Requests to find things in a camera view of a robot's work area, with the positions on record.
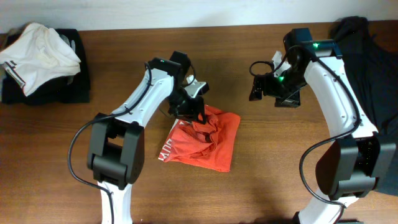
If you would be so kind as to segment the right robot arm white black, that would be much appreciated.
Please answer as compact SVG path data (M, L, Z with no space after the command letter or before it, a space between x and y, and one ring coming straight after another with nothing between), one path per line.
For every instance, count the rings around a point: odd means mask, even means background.
M307 28L298 28L283 41L285 52L275 53L270 72L254 74L249 99L271 96L277 107L296 108L301 89L313 90L328 125L328 150L315 167L318 188L293 221L341 223L351 204L379 187L396 144L381 136L363 111L334 40L315 41Z

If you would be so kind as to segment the orange t-shirt with white logo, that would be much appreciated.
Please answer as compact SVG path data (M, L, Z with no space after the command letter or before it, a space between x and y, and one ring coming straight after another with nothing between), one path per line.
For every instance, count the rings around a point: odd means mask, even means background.
M158 160L229 172L241 117L205 106L206 123L176 119Z

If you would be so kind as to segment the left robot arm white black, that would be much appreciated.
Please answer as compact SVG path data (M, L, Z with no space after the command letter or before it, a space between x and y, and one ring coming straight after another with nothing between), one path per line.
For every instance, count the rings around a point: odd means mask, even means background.
M168 60L153 58L130 97L110 115L95 116L87 166L103 188L103 223L132 223L131 192L144 165L145 127L164 100L176 119L206 123L202 96L209 87L187 74L192 67L179 51Z

